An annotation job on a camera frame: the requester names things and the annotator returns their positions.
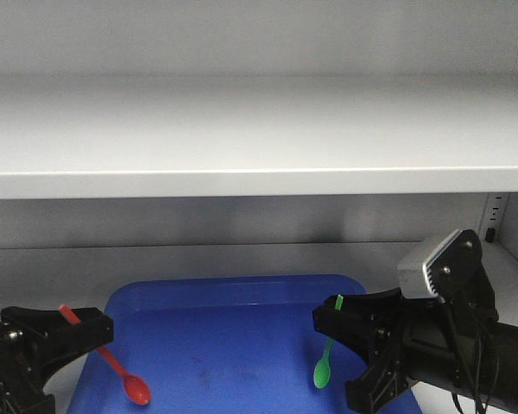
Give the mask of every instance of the red spoon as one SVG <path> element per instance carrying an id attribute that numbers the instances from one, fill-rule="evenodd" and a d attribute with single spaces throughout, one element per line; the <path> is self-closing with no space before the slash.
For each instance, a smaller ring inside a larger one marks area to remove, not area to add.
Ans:
<path id="1" fill-rule="evenodd" d="M 75 312 L 71 310 L 69 306 L 63 304 L 58 308 L 61 315 L 71 324 L 76 325 L 80 323 L 80 319 Z M 127 397 L 136 404 L 146 405 L 152 399 L 152 393 L 149 390 L 148 384 L 138 375 L 134 375 L 130 373 L 126 369 L 123 368 L 121 363 L 117 360 L 115 356 L 110 352 L 110 350 L 106 347 L 98 348 L 98 352 L 102 357 L 111 365 L 113 370 L 119 374 L 121 379 L 123 380 L 124 391 L 127 394 Z"/>

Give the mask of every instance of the blue tray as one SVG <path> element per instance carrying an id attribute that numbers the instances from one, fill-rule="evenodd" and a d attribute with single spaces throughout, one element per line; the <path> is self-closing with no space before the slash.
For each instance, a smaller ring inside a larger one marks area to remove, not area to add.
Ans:
<path id="1" fill-rule="evenodd" d="M 312 311 L 330 295 L 364 293 L 339 275 L 141 282 L 117 291 L 109 348 L 152 390 L 148 406 L 130 403 L 121 381 L 91 353 L 69 414 L 349 414 L 344 383 L 363 361 L 334 343 L 332 380 L 313 385 L 325 336 Z M 421 414 L 411 392 L 384 414 Z"/>

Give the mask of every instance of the spoon handle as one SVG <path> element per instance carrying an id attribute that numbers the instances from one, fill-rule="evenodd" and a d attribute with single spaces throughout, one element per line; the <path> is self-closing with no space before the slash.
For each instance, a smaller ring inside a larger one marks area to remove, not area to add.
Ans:
<path id="1" fill-rule="evenodd" d="M 71 324 L 76 325 L 77 323 L 80 323 L 80 318 L 75 315 L 75 312 L 67 306 L 66 304 L 63 304 L 58 308 L 58 311 L 60 311 L 60 314 Z M 121 375 L 122 377 L 125 375 L 128 375 L 129 372 L 124 369 L 124 367 L 121 365 L 121 362 L 117 360 L 115 356 L 111 353 L 111 351 L 106 347 L 99 347 L 97 351 L 102 355 L 102 357 L 110 364 L 110 366 L 113 368 L 113 370 Z"/>

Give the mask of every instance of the spoon bowl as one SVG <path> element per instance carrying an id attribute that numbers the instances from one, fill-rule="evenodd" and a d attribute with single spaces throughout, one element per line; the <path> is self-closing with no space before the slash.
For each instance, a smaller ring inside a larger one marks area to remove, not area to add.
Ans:
<path id="1" fill-rule="evenodd" d="M 334 309 L 337 311 L 342 309 L 343 302 L 344 297 L 338 295 Z M 324 388 L 330 382 L 330 376 L 332 375 L 332 369 L 330 368 L 330 351 L 332 350 L 333 343 L 334 341 L 330 337 L 326 340 L 322 358 L 319 359 L 319 362 L 317 362 L 317 365 L 314 367 L 313 383 L 317 388 Z"/>

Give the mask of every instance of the white countertop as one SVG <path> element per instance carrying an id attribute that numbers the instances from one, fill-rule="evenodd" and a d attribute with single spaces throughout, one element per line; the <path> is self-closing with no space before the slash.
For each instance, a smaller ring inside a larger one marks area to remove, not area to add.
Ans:
<path id="1" fill-rule="evenodd" d="M 0 198 L 518 191 L 518 77 L 0 76 Z"/>

